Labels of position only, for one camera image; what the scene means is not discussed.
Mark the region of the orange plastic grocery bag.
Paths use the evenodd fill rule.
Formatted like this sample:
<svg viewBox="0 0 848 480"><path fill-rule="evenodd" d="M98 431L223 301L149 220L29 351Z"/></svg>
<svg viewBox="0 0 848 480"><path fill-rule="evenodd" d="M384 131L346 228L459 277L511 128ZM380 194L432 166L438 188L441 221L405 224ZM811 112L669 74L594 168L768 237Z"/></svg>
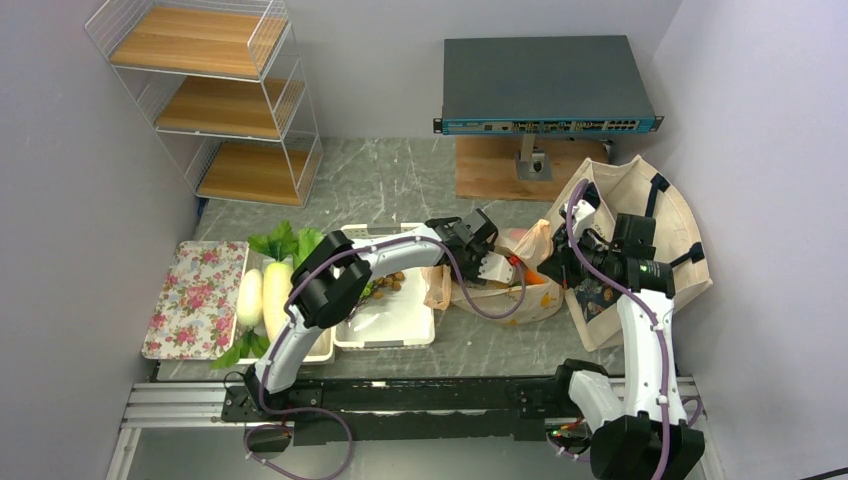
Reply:
<svg viewBox="0 0 848 480"><path fill-rule="evenodd" d="M523 273L525 269L537 272L539 264L552 251L552 227L548 220L540 219L529 229L502 230L494 252L508 256L513 264L521 267L512 284L465 283L468 292L464 293L460 284L451 278L448 264L421 268L419 272L426 284L423 303L437 310L456 306L475 315L483 311L483 319L509 325L548 318L563 304L562 287L546 276L548 282L543 285L527 285Z"/></svg>

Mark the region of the beige canvas tote bag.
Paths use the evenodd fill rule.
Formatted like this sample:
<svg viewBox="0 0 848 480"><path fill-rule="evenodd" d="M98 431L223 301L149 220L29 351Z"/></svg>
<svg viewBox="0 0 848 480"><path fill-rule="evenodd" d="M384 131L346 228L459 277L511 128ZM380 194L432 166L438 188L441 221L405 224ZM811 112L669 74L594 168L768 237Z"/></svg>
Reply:
<svg viewBox="0 0 848 480"><path fill-rule="evenodd" d="M654 200L654 259L664 263L680 261L673 267L676 311L712 285L706 259L687 257L691 248L701 243L699 227L690 205L676 187L639 155L623 165L585 159L544 216L552 230L564 223L559 209L582 179L594 183L599 191L601 205L596 208L592 227L607 240L612 238L614 220L619 213L645 214L649 200ZM621 323L615 308L618 297L618 292L593 278L566 290L567 308L587 351L623 343Z"/></svg>

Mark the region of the brown longan fruit branch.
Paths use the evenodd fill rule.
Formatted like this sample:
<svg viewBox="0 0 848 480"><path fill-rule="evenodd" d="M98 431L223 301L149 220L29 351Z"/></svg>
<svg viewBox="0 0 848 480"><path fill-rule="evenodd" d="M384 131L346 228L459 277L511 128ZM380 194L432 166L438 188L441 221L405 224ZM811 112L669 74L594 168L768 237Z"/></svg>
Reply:
<svg viewBox="0 0 848 480"><path fill-rule="evenodd" d="M370 281L360 294L355 307L364 307L369 303L384 299L389 293L400 291L405 278L405 274L402 271L398 271Z"/></svg>

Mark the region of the green lettuce leaf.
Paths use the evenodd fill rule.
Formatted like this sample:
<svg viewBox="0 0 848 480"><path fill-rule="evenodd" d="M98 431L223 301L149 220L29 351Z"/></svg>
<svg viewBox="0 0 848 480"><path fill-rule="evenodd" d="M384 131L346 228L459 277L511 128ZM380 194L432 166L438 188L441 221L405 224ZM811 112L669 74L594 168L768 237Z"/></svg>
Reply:
<svg viewBox="0 0 848 480"><path fill-rule="evenodd" d="M294 269L297 269L308 258L323 238L324 233L312 227L305 227L297 232L295 247L292 251L292 265Z"/></svg>

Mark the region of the large white daikon radish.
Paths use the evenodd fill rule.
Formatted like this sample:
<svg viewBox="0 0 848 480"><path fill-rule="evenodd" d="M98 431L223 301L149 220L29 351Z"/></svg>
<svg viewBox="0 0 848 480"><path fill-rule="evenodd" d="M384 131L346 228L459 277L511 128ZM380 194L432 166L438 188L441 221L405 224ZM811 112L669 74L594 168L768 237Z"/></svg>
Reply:
<svg viewBox="0 0 848 480"><path fill-rule="evenodd" d="M263 273L263 318L268 339L274 341L288 323L283 309L292 289L288 258L297 247L297 237L290 222L283 220L268 234L249 236L248 243L252 251L271 259Z"/></svg>

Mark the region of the orange fruit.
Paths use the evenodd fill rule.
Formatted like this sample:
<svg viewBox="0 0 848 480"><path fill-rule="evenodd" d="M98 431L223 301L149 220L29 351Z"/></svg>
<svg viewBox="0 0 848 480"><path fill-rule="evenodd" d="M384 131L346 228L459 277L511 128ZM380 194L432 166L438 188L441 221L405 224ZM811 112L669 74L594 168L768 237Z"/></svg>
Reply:
<svg viewBox="0 0 848 480"><path fill-rule="evenodd" d="M543 285L548 282L544 276L538 274L532 269L525 269L523 278L527 285Z"/></svg>

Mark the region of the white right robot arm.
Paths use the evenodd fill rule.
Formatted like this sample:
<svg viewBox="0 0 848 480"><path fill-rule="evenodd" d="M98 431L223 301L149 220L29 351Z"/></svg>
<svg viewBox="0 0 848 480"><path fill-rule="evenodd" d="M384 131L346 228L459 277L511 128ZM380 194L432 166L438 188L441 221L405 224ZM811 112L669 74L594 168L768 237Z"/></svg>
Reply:
<svg viewBox="0 0 848 480"><path fill-rule="evenodd" d="M688 423L674 373L674 269L702 260L702 247L694 244L679 258L659 262L654 218L620 214L613 239L606 241L591 227L595 213L586 201L564 208L554 251L538 270L567 287L596 279L619 292L624 396L616 396L599 368L572 364L568 377L552 386L552 404L564 415L582 413L592 434L588 454L595 478L684 479L706 441Z"/></svg>

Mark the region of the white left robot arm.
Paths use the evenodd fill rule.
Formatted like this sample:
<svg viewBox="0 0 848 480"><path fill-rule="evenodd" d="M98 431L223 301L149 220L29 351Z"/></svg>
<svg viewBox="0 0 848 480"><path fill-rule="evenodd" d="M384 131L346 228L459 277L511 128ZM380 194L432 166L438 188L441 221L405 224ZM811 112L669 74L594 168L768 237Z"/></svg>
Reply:
<svg viewBox="0 0 848 480"><path fill-rule="evenodd" d="M264 420L279 417L287 406L286 390L318 337L346 320L378 277L447 265L458 283L511 282L515 269L508 256L496 252L497 237L497 227L481 210L379 238L329 233L291 276L293 290L282 307L288 321L252 368L248 407Z"/></svg>

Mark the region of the wooden board with metal stand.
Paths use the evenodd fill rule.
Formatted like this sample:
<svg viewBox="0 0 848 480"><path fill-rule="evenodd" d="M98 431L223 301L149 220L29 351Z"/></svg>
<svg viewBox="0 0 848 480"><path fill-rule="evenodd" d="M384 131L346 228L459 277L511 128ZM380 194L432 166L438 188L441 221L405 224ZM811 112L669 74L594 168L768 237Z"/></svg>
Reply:
<svg viewBox="0 0 848 480"><path fill-rule="evenodd" d="M456 138L456 195L492 200L555 200L578 167L589 158L608 161L607 146L598 140L536 137L536 153L545 158L519 158L520 135Z"/></svg>

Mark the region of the right white plastic basket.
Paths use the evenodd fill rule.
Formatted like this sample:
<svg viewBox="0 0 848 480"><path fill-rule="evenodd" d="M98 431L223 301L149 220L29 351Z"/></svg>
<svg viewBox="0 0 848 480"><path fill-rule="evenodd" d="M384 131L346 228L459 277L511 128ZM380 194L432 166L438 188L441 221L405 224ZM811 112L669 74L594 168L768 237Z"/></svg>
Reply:
<svg viewBox="0 0 848 480"><path fill-rule="evenodd" d="M354 307L348 319L333 328L334 344L344 350L419 348L431 344L435 336L434 313L423 303L426 284L419 270L432 265L441 251L431 243L417 245L415 240L435 234L421 223L390 229L348 225L341 232L353 241L353 248L366 262L366 272L371 275L366 285L398 271L406 278L400 291L364 307Z"/></svg>

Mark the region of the floral pattern tray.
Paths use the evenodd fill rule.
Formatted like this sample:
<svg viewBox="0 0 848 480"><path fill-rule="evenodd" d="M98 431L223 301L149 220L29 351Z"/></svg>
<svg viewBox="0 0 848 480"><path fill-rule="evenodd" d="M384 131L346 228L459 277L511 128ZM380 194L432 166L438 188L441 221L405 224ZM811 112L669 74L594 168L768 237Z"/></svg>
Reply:
<svg viewBox="0 0 848 480"><path fill-rule="evenodd" d="M215 360L225 353L236 335L236 299L247 253L244 241L180 243L141 355L149 360Z"/></svg>

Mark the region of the dark grey network switch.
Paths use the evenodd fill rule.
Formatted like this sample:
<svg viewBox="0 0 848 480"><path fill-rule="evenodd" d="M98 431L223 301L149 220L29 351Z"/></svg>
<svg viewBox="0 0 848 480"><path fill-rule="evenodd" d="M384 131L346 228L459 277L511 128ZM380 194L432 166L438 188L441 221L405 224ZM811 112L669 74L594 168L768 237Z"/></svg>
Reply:
<svg viewBox="0 0 848 480"><path fill-rule="evenodd" d="M447 39L442 135L655 132L662 124L624 35Z"/></svg>

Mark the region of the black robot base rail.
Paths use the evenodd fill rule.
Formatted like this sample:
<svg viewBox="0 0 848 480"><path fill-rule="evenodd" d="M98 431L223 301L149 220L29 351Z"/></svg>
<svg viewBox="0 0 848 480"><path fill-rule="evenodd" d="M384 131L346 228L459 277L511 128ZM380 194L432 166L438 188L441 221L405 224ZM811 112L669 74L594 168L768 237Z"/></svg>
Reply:
<svg viewBox="0 0 848 480"><path fill-rule="evenodd" d="M285 425L296 446L329 442L508 437L541 441L574 421L565 378L488 376L300 379L260 396L238 374L210 382L156 382L133 387L125 428L235 428Z"/></svg>

